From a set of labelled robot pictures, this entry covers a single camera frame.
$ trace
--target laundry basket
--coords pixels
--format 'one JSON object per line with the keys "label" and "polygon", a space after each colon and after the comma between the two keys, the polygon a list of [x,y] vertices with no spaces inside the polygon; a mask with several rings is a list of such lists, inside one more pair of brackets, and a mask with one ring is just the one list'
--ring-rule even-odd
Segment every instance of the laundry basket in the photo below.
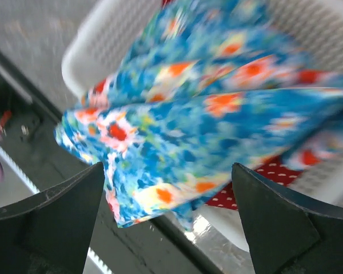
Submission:
{"label": "laundry basket", "polygon": [[[267,4],[274,25],[310,51],[320,69],[343,72],[343,0],[267,0]],[[161,6],[161,0],[100,1],[63,58],[62,75],[71,92],[81,97],[116,72]],[[343,155],[313,167],[290,187],[338,203],[343,197]],[[236,246],[249,250],[237,211],[205,206],[199,213]]]}

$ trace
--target white strip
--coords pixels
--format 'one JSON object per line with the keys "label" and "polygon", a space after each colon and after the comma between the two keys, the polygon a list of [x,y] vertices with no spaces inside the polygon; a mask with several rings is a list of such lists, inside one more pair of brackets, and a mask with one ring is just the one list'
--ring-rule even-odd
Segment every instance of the white strip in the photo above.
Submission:
{"label": "white strip", "polygon": [[[6,153],[6,151],[2,149],[1,146],[0,157],[9,165],[9,167],[14,171],[14,173],[22,180],[22,182],[33,194],[39,193],[39,189],[33,184],[33,182],[28,178],[28,176],[18,167],[18,165],[12,160],[12,158]],[[87,256],[92,260],[94,265],[96,265],[103,274],[112,274],[112,271],[91,248],[89,248]]]}

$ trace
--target white surface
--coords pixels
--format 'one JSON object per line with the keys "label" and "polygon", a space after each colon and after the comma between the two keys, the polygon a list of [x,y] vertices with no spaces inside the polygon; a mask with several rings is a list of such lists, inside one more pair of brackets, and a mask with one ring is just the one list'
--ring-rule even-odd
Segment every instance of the white surface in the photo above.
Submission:
{"label": "white surface", "polygon": [[[6,191],[2,188],[0,189],[0,195],[2,195],[0,197],[0,207],[18,202],[39,192],[39,189],[1,147],[0,160],[4,167],[10,167],[17,176],[17,178],[15,178],[11,172],[5,173],[5,176],[9,177],[6,178],[2,185],[7,187]],[[112,274],[112,271],[103,263],[98,255],[89,248],[83,274]]]}
{"label": "white surface", "polygon": [[[68,88],[81,97],[116,72],[136,35],[159,9],[160,0],[102,0],[84,21],[62,62]],[[343,72],[343,0],[268,0],[275,25],[294,36],[315,57],[319,68]],[[310,170],[292,188],[328,203],[343,195],[343,163],[330,162],[329,174]],[[315,186],[308,188],[310,181]],[[228,209],[202,207],[199,213],[221,234],[248,251],[239,215]]]}

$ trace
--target floral fabric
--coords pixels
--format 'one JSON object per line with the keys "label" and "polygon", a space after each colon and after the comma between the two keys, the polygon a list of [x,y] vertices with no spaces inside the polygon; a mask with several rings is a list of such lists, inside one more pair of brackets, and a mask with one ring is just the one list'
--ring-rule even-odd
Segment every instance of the floral fabric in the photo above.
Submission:
{"label": "floral fabric", "polygon": [[171,3],[119,71],[64,113],[56,141],[104,163],[120,227],[173,211],[189,229],[192,211],[227,184],[234,162],[291,159],[324,127],[343,134],[343,75],[312,70],[262,2]]}

